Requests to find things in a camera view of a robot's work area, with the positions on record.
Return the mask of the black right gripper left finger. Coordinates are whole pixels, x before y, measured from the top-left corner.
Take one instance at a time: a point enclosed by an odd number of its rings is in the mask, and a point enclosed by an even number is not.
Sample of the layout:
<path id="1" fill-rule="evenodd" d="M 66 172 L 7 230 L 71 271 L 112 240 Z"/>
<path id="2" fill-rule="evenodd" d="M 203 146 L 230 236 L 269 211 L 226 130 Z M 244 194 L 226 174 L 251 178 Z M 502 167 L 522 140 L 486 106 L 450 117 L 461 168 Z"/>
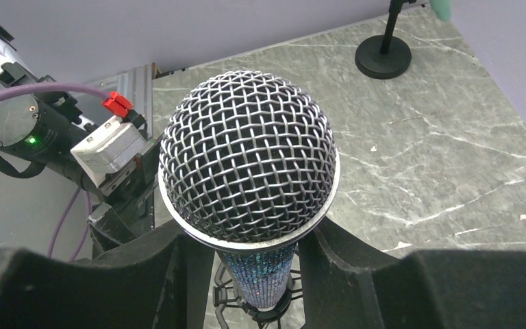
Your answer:
<path id="1" fill-rule="evenodd" d="M 0 328 L 201 328 L 213 259 L 174 222 L 92 260 L 0 248 Z"/>

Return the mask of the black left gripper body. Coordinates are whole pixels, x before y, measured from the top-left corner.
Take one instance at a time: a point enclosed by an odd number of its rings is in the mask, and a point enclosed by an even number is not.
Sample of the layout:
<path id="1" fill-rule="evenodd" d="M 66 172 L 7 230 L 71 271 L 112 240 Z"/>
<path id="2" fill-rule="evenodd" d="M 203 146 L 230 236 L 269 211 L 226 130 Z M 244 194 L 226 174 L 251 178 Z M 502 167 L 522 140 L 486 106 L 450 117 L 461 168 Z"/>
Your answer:
<path id="1" fill-rule="evenodd" d="M 145 145 L 99 187 L 99 203 L 107 204 L 128 228 L 154 228 L 154 192 L 158 185 L 159 145 Z"/>

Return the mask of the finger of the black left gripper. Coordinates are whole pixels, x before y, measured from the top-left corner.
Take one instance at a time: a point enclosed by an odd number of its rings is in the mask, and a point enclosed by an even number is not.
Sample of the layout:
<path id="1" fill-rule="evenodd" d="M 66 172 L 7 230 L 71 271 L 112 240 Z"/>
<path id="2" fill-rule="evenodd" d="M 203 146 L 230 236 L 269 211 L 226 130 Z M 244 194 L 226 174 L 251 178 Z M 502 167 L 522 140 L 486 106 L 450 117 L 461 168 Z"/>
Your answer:
<path id="1" fill-rule="evenodd" d="M 106 203 L 96 205 L 86 220 L 92 238 L 92 258 L 126 244 L 154 229 L 153 202 L 117 212 Z"/>

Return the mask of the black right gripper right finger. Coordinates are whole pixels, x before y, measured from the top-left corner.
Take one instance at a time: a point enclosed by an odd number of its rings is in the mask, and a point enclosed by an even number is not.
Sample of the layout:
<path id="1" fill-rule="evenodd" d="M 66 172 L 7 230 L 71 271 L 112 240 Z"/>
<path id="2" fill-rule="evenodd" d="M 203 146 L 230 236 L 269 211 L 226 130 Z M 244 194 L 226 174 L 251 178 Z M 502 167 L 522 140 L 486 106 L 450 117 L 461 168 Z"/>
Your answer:
<path id="1" fill-rule="evenodd" d="M 299 262 L 306 328 L 526 328 L 526 252 L 395 258 L 325 219 Z"/>

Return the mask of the black tripod shock-mount stand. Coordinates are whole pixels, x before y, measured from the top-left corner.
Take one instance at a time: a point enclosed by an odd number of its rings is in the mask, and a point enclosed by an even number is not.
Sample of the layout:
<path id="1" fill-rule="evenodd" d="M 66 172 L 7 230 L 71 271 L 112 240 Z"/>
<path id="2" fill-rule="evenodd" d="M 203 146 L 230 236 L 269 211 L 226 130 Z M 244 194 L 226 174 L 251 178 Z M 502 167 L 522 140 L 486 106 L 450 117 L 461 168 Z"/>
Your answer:
<path id="1" fill-rule="evenodd" d="M 288 274 L 286 288 L 278 301 L 269 307 L 257 307 L 219 264 L 212 283 L 212 316 L 216 328 L 304 328 L 302 275 L 298 264 Z"/>

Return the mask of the silver glitter microphone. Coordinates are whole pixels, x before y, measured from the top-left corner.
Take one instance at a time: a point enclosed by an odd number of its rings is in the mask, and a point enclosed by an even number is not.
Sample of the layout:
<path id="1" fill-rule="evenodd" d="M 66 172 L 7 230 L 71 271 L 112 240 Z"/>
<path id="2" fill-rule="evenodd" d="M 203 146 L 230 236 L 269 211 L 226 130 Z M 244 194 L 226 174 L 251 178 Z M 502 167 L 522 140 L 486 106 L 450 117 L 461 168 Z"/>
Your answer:
<path id="1" fill-rule="evenodd" d="M 327 116 L 299 86 L 229 71 L 178 103 L 158 174 L 175 222 L 214 248 L 247 301 L 264 308 L 286 288 L 297 242 L 333 204 L 340 159 Z"/>

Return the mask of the black round-base clip stand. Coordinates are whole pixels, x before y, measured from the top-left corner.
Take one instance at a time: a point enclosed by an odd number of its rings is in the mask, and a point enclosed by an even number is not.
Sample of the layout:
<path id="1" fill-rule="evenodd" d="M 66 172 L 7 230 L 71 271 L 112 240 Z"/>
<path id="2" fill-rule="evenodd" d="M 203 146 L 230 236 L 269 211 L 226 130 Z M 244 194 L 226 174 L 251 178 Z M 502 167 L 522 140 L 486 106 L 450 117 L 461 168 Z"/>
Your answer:
<path id="1" fill-rule="evenodd" d="M 410 47 L 402 39 L 393 36 L 405 3 L 413 4 L 416 1 L 392 0 L 384 34 L 367 38 L 355 50 L 355 65 L 365 76 L 376 80 L 390 80 L 404 74 L 410 67 Z"/>

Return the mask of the teal green microphone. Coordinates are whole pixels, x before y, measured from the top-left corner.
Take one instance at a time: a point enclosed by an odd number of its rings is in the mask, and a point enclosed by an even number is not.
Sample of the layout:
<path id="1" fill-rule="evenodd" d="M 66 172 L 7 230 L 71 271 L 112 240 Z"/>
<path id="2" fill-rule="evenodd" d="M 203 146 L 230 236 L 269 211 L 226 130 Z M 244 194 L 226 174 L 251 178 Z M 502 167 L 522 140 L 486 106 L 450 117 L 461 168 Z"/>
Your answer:
<path id="1" fill-rule="evenodd" d="M 452 0 L 429 0 L 429 5 L 438 20 L 443 22 L 451 20 Z"/>

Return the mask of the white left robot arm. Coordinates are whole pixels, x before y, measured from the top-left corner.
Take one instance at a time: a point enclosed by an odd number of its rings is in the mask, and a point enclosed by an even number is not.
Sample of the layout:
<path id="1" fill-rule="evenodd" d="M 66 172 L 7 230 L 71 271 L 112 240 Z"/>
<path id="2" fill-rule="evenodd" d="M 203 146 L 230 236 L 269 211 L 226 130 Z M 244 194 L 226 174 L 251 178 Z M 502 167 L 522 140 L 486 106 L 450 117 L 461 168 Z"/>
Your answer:
<path id="1" fill-rule="evenodd" d="M 50 169 L 86 194 L 93 255 L 155 227 L 159 140 L 152 135 L 154 64 L 97 85 L 35 76 L 0 25 L 0 172 Z"/>

